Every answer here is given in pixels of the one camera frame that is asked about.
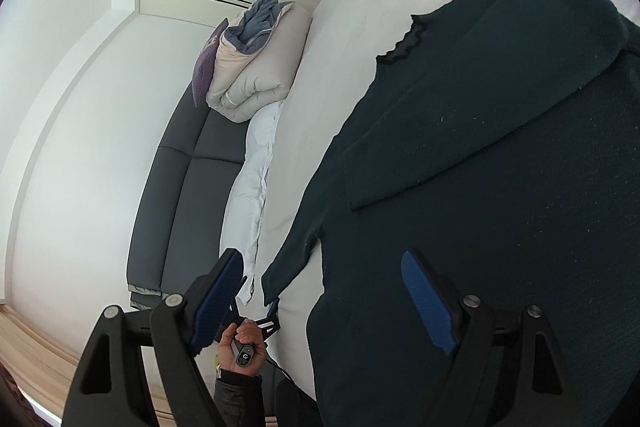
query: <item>folded blanket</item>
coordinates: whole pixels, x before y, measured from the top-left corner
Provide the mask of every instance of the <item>folded blanket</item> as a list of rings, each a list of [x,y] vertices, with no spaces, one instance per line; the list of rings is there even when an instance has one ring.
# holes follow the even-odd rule
[[[271,90],[279,86],[254,83],[253,86],[237,90],[237,96],[233,100],[229,98],[228,90],[236,82],[241,71],[265,48],[281,18],[293,5],[293,2],[256,0],[246,12],[239,14],[229,23],[229,27],[220,38],[220,45],[216,52],[213,80],[206,96],[209,107],[226,116],[229,120],[240,123],[249,120],[258,109],[267,103],[281,100],[287,96],[288,89],[279,90],[276,97],[272,96],[261,104],[254,102],[250,108],[241,108],[242,102],[245,102],[257,91]],[[307,29],[308,25],[304,28],[305,36]]]
[[[219,112],[229,120],[249,120],[261,107],[288,94],[298,72],[311,13],[293,5],[264,49],[226,90]]]

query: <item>hand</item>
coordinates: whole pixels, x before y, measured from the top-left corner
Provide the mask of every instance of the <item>hand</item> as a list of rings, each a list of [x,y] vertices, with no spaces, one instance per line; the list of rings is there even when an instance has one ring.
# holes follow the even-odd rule
[[[236,363],[236,357],[231,349],[231,342],[233,342],[234,337],[242,344],[253,344],[254,357],[248,365],[241,366]],[[232,323],[222,333],[222,338],[220,338],[220,344],[218,345],[218,362],[220,363],[220,369],[255,377],[266,360],[266,353],[267,349],[262,339],[262,330],[254,321],[245,319],[239,327]]]

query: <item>wristwatch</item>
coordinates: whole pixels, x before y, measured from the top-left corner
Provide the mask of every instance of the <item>wristwatch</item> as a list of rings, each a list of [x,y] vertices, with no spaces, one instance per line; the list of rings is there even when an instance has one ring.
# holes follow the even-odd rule
[[[216,368],[216,378],[221,378],[222,377],[222,369],[220,369],[220,361],[218,360],[218,354],[216,353],[216,356],[213,357],[213,365]]]

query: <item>cable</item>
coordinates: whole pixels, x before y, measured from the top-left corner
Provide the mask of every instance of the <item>cable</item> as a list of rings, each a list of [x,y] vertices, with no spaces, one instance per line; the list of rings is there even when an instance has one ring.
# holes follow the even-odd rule
[[[284,376],[289,378],[290,381],[293,381],[293,378],[291,378],[291,375],[289,373],[287,373],[287,371],[285,371],[283,368],[281,368],[269,355],[269,353],[266,354],[265,357],[266,361],[269,362],[271,365],[273,365],[273,367],[275,367],[276,369],[281,370],[284,373]]]

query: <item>dark green coat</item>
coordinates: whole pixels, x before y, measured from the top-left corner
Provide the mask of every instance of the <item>dark green coat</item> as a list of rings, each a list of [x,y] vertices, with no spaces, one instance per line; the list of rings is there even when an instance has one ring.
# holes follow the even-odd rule
[[[453,0],[414,16],[329,146],[262,277],[322,243],[307,323],[326,427],[414,427],[450,360],[402,282],[420,248],[464,293],[535,302],[585,425],[640,367],[640,29],[609,0]]]

